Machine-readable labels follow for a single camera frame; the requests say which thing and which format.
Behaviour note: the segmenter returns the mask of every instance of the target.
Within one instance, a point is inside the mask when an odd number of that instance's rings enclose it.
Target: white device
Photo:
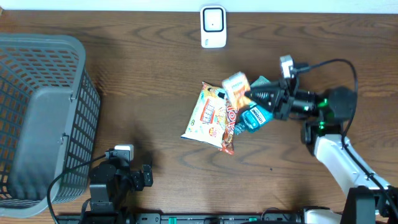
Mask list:
[[[201,46],[224,47],[226,44],[226,13],[221,6],[205,6],[200,11]]]

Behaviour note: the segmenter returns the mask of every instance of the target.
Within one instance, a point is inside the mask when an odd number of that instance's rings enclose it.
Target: green light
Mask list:
[[[325,106],[327,106],[328,105],[328,99],[323,99],[323,102],[320,102],[319,104],[318,104],[318,107],[325,107]]]

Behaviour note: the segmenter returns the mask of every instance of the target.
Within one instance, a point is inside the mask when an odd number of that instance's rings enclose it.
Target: white backdrop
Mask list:
[[[198,12],[219,4],[228,12],[397,14],[398,0],[0,0],[4,9]]]

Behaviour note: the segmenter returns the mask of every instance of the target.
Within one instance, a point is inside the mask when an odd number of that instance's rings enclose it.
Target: wooden table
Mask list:
[[[368,164],[398,185],[398,17],[357,14],[228,14],[222,49],[200,45],[199,13],[4,11],[0,32],[67,34],[86,49],[86,68],[102,94],[93,156],[133,143],[136,162],[154,155],[154,185],[132,208],[164,213],[261,212],[321,205],[342,211],[338,184],[300,142],[301,125],[273,121],[234,138],[236,154],[180,139],[201,82],[221,85],[238,71],[280,77],[279,57],[317,63],[347,58],[358,69],[359,105],[348,136]],[[343,64],[319,68],[302,88],[353,86]],[[78,213],[88,192],[55,206]],[[51,223],[48,210],[0,223]]]

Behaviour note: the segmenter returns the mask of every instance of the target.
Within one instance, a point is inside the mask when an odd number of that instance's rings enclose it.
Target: gray plastic basket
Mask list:
[[[91,159],[100,98],[85,60],[73,37],[0,34],[0,216],[42,212],[51,181]],[[76,199],[87,176],[66,175],[52,202]]]

